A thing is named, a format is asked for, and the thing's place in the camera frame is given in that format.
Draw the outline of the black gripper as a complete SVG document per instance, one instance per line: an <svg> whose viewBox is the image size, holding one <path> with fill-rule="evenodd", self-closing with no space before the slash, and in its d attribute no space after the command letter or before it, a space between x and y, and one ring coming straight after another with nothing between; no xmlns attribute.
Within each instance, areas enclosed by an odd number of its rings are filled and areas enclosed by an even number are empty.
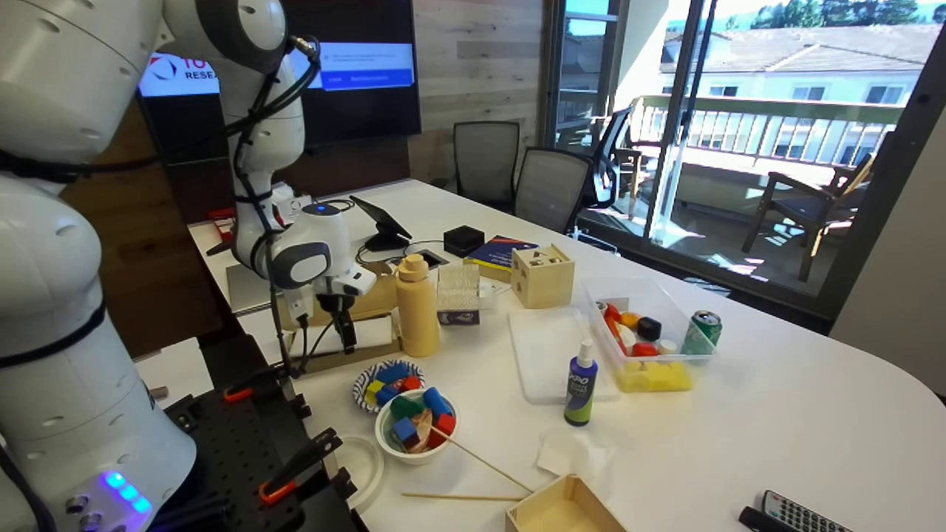
<svg viewBox="0 0 946 532"><path fill-rule="evenodd" d="M351 355L358 344L355 319L351 319L355 291L349 285L323 281L315 285L315 300L329 312L330 328L344 342L344 352Z"/></svg>

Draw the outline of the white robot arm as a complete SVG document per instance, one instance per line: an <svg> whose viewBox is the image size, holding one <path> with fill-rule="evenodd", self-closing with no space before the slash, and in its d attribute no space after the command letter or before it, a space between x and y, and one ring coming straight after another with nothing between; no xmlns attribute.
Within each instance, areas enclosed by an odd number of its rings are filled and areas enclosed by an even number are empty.
<svg viewBox="0 0 946 532"><path fill-rule="evenodd" d="M94 223L61 200L156 50L215 70L236 259L280 290L373 285L339 219L276 219L273 173L305 146L293 59L315 53L280 0L0 0L0 532L142 532L197 460L110 319Z"/></svg>

